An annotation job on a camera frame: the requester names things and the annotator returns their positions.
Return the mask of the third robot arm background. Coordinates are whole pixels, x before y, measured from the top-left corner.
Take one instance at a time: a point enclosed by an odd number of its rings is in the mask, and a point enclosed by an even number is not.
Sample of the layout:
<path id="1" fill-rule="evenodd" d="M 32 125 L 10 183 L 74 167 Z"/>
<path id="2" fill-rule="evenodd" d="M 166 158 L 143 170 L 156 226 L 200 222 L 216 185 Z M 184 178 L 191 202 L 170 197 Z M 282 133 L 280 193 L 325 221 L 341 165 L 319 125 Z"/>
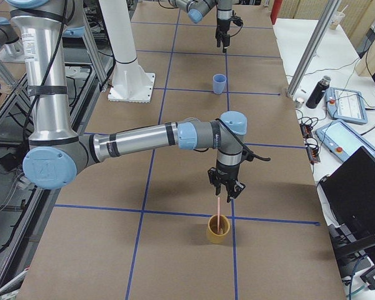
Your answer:
<path id="1" fill-rule="evenodd" d="M 2 47 L 13 58 L 23 53 L 19 35 L 5 17 L 0 17 L 0 49 Z"/>

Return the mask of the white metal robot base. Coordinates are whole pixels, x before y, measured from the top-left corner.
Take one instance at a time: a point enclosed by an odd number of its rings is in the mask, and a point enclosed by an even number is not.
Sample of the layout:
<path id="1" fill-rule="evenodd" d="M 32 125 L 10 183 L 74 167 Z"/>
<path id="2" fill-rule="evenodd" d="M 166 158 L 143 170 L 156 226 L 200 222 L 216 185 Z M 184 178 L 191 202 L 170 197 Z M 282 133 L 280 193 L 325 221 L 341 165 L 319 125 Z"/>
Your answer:
<path id="1" fill-rule="evenodd" d="M 108 99 L 149 103 L 156 75 L 138 63 L 127 2 L 102 0 L 99 5 L 116 62 Z"/>

